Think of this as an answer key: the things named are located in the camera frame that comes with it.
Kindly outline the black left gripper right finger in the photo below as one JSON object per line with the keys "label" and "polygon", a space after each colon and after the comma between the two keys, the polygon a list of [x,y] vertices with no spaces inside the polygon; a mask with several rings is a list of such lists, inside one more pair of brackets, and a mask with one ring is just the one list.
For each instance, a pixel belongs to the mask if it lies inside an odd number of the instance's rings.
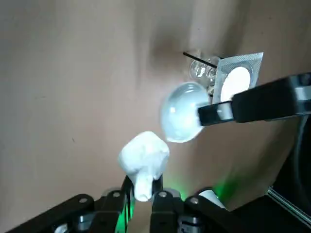
{"label": "black left gripper right finger", "polygon": [[211,188],[182,200],[179,191],[164,188],[163,178],[152,183],[151,233],[263,233],[254,208],[226,209]]}

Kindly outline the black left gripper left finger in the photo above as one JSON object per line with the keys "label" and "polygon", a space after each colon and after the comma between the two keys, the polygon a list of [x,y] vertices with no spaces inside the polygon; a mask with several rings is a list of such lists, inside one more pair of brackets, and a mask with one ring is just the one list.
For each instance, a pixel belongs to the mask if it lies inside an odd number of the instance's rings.
{"label": "black left gripper left finger", "polygon": [[98,199],[76,195],[14,227],[11,233],[126,233],[132,218],[133,184],[128,176],[120,188]]}

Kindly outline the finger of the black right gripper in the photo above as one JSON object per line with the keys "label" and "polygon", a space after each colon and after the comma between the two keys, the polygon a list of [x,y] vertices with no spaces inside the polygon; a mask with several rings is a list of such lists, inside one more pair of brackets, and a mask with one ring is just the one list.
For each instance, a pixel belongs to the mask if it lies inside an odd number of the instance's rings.
{"label": "finger of the black right gripper", "polygon": [[287,76],[198,108],[202,126],[271,121],[311,113],[311,74]]}

